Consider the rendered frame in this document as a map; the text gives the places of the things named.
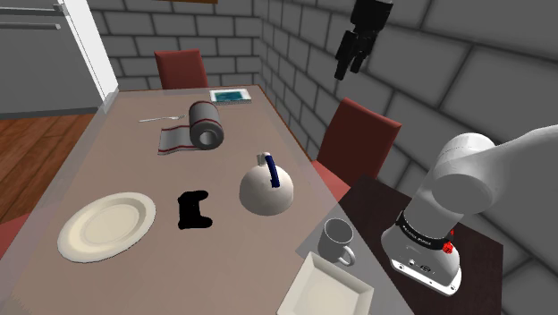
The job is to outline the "red chair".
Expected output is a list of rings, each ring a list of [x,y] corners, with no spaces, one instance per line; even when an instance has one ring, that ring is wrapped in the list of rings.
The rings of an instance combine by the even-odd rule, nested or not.
[[[162,89],[207,88],[207,74],[198,49],[155,51]]]
[[[29,216],[30,213],[0,224],[0,259],[5,255]]]
[[[402,124],[344,98],[312,162],[340,200],[362,175],[377,178]]]

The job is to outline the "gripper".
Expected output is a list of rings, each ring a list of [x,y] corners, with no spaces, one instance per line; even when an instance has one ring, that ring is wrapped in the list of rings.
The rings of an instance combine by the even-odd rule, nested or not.
[[[385,27],[392,9],[392,0],[355,1],[351,12],[354,33],[349,30],[344,32],[335,55],[337,66],[334,77],[338,81],[344,79],[350,64],[351,72],[359,72],[363,61],[372,53],[377,34]]]

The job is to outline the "dark robot stand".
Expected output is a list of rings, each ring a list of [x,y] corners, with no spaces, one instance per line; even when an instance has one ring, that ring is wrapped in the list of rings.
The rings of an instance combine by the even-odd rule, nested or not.
[[[380,237],[409,203],[409,196],[366,175],[340,200],[343,211],[415,315],[502,315],[503,246],[461,223],[454,227],[453,244],[462,270],[461,286],[454,295],[445,297],[390,266]]]

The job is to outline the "grey cabinet with white side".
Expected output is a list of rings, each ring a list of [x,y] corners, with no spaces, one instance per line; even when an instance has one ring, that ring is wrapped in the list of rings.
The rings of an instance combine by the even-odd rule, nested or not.
[[[87,0],[0,0],[0,119],[95,113],[118,91]]]

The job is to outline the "brown dining table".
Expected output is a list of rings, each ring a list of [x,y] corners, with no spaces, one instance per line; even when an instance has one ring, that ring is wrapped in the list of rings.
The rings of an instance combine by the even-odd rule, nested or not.
[[[275,315],[327,217],[342,209],[265,93],[222,106],[224,142],[214,150],[157,154],[160,132],[208,98],[205,89],[121,92],[100,110],[0,261],[0,315]],[[283,214],[263,217],[240,203],[241,178],[267,151],[291,176]],[[201,215],[213,225],[178,227],[177,199],[207,191]],[[140,192],[154,224],[129,250],[74,263],[57,250],[72,215],[93,200]]]

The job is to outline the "grey mug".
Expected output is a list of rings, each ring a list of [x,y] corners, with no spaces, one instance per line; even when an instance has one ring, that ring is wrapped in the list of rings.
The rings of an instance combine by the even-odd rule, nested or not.
[[[345,220],[337,217],[327,219],[317,246],[319,255],[332,263],[353,266],[356,262],[350,247],[353,236],[353,230]]]

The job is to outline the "round cream plate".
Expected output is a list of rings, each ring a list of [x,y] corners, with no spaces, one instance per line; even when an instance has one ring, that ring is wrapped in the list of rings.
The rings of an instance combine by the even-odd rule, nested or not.
[[[57,250],[65,259],[91,263],[130,249],[150,229],[156,204],[139,192],[119,192],[95,200],[63,225]]]

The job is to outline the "black game controller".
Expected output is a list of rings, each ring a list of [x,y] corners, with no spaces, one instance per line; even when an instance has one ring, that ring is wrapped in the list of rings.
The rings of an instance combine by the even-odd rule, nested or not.
[[[207,191],[184,192],[178,199],[179,222],[178,227],[183,229],[202,229],[213,225],[210,217],[201,215],[199,203],[208,197]]]

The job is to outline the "red-striped paper towel roll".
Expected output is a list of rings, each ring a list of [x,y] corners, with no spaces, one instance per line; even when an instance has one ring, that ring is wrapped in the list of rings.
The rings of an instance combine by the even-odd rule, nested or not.
[[[180,150],[211,150],[224,141],[224,128],[216,105],[197,101],[190,106],[188,123],[163,128],[157,154],[168,155]]]

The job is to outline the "silver fork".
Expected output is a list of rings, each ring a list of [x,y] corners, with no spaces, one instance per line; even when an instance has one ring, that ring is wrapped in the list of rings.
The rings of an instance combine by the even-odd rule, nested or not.
[[[165,116],[165,117],[157,117],[157,118],[149,118],[149,119],[141,119],[138,120],[139,123],[147,123],[147,122],[154,122],[159,120],[181,120],[185,118],[187,115],[177,115],[177,116]]]

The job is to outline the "square white plate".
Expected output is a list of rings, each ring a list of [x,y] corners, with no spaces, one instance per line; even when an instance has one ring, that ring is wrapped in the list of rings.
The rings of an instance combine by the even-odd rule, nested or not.
[[[276,315],[368,315],[374,288],[309,252]]]

